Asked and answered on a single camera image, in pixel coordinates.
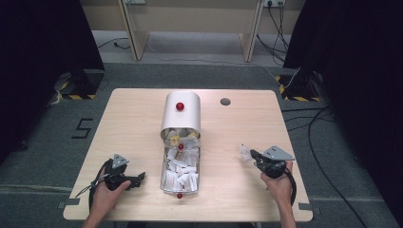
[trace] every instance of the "black tape marking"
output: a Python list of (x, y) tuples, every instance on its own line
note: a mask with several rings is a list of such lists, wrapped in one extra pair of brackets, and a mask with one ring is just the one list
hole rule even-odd
[(86, 139), (86, 138), (88, 137), (88, 134), (89, 134), (89, 131), (91, 130), (91, 128), (81, 127), (81, 123), (84, 122), (84, 121), (92, 121), (92, 120), (93, 120), (93, 119), (82, 118), (82, 119), (80, 120), (80, 122), (78, 123), (78, 125), (77, 125), (77, 127), (76, 127), (76, 130), (85, 131), (85, 132), (86, 132), (85, 136), (71, 136), (71, 139), (74, 139), (74, 140)]

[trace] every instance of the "human hand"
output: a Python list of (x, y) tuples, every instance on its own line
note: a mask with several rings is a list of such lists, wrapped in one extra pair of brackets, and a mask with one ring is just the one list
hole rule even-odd
[[(105, 169), (102, 170), (101, 176), (105, 173)], [(106, 214), (115, 208), (116, 201), (124, 190), (130, 185), (131, 181), (127, 180), (123, 182), (117, 189), (110, 191), (104, 181), (101, 181), (96, 186), (95, 194), (93, 197), (92, 205), (89, 210), (89, 215), (86, 218), (83, 227), (97, 227)]]
[[(293, 170), (293, 162), (286, 161), (286, 167), (290, 172)], [(264, 173), (260, 174), (260, 178), (266, 183), (266, 190), (270, 192), (273, 199), (277, 204), (288, 203), (291, 205), (291, 195), (293, 192), (290, 180), (285, 174), (281, 175), (277, 179), (271, 179)]]

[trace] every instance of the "human arm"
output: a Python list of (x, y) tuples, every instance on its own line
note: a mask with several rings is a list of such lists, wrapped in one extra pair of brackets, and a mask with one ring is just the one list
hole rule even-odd
[(130, 180), (127, 180), (114, 191), (110, 191), (103, 181), (98, 183), (93, 202), (89, 210), (89, 215), (84, 222), (83, 228), (98, 227), (106, 214), (115, 207), (116, 200), (130, 185), (130, 183)]
[[(293, 169), (293, 162), (287, 161), (286, 167), (291, 172)], [(264, 173), (261, 173), (260, 178), (264, 183), (266, 183), (266, 190), (270, 192), (270, 195), (272, 195), (278, 205), (281, 228), (297, 227), (291, 205), (291, 194), (293, 189), (287, 176), (283, 174), (277, 179), (271, 179)]]

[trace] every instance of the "person's left hand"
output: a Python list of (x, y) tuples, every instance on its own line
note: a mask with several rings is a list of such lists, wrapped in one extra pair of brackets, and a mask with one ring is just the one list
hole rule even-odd
[(114, 191), (110, 191), (104, 181), (98, 183), (84, 227), (97, 227), (106, 214), (115, 208), (116, 200), (130, 183), (130, 180), (127, 180)]

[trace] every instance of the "power outlet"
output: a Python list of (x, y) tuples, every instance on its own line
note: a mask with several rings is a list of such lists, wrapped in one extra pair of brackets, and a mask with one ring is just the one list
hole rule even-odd
[(272, 8), (279, 8), (281, 4), (284, 7), (285, 0), (263, 0), (263, 6), (268, 7), (269, 1), (272, 1)]

